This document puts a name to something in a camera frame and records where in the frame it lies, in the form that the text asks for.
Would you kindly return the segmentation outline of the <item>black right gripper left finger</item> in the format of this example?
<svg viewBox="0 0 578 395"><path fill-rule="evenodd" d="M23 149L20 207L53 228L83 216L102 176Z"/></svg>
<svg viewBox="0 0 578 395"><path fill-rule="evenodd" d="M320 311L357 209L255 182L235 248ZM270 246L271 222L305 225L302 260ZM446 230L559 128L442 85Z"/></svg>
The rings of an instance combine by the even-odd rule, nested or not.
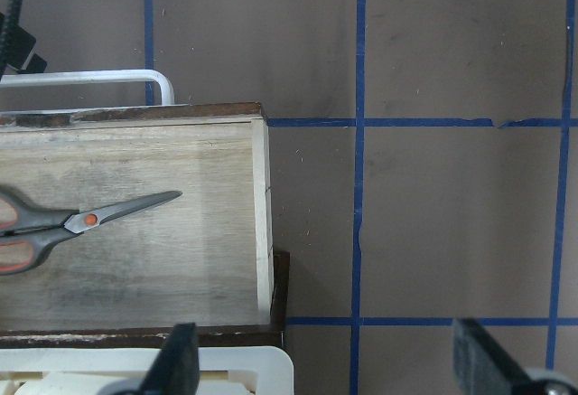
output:
<svg viewBox="0 0 578 395"><path fill-rule="evenodd" d="M104 394L196 394L200 384L199 338L195 323L177 324L142 380L110 383Z"/></svg>

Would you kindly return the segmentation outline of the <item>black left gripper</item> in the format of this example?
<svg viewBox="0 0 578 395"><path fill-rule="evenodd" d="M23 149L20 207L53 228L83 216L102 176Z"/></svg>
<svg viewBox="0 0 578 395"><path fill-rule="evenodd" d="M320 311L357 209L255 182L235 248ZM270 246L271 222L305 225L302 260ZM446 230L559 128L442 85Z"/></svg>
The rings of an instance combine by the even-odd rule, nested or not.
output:
<svg viewBox="0 0 578 395"><path fill-rule="evenodd" d="M1 46L1 73L44 73L47 61L35 52L36 38L16 25L11 29L8 42Z"/></svg>

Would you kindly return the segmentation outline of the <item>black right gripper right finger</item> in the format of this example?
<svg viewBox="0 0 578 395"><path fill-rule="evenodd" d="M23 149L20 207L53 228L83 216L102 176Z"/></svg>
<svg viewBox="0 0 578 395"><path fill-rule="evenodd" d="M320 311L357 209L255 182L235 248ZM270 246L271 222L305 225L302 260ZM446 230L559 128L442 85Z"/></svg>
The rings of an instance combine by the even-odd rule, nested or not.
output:
<svg viewBox="0 0 578 395"><path fill-rule="evenodd" d="M577 384L556 371L523 368L473 318L452 323L452 368L462 394L575 394Z"/></svg>

